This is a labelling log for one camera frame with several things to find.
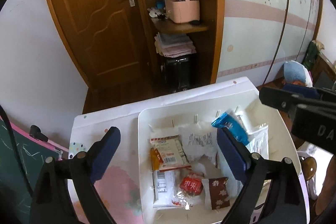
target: black suitcase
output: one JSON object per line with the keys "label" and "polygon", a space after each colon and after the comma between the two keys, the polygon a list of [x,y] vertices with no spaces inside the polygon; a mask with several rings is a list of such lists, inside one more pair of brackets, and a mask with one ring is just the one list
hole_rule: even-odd
{"label": "black suitcase", "polygon": [[162,74],[169,92],[192,88],[192,55],[162,57]]}

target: white table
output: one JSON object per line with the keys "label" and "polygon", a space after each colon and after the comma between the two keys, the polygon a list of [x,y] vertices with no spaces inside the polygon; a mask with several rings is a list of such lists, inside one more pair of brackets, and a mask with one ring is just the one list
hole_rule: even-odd
{"label": "white table", "polygon": [[[121,143],[110,162],[109,168],[103,178],[95,183],[95,187],[106,208],[118,224],[141,224],[143,220],[139,192],[137,147],[139,113],[148,108],[195,102],[247,90],[256,90],[256,87],[248,78],[242,77],[77,116],[73,122],[70,137],[70,153],[76,153],[76,147],[79,147],[79,151],[84,149],[87,151],[95,141],[99,141],[104,136],[105,129],[111,126],[119,128]],[[68,189],[79,220],[88,223],[72,181],[69,181]],[[308,199],[306,208],[308,209],[307,215],[309,215]]]}

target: wooden door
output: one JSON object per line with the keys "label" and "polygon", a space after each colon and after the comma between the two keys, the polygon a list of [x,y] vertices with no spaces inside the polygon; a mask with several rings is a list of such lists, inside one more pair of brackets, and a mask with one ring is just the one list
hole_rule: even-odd
{"label": "wooden door", "polygon": [[94,89],[136,81],[149,71],[139,2],[134,1],[131,7],[129,0],[49,0],[70,56]]}

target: corner shelf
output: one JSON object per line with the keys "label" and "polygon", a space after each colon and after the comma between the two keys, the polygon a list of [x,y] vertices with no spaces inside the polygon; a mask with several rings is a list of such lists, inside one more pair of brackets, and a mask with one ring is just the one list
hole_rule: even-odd
{"label": "corner shelf", "polygon": [[176,24],[170,19],[160,20],[157,18],[151,18],[154,23],[155,28],[165,34],[177,34],[177,33],[192,33],[192,32],[203,32],[209,30],[209,27],[201,25],[191,25],[189,23]]}

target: blue snack package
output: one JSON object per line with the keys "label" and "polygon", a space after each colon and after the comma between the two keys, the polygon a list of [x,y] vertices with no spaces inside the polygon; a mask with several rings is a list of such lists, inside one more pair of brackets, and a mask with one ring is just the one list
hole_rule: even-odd
{"label": "blue snack package", "polygon": [[233,117],[233,111],[224,112],[211,125],[216,128],[226,127],[230,130],[234,138],[243,145],[248,145],[249,140],[246,131],[240,123]]}

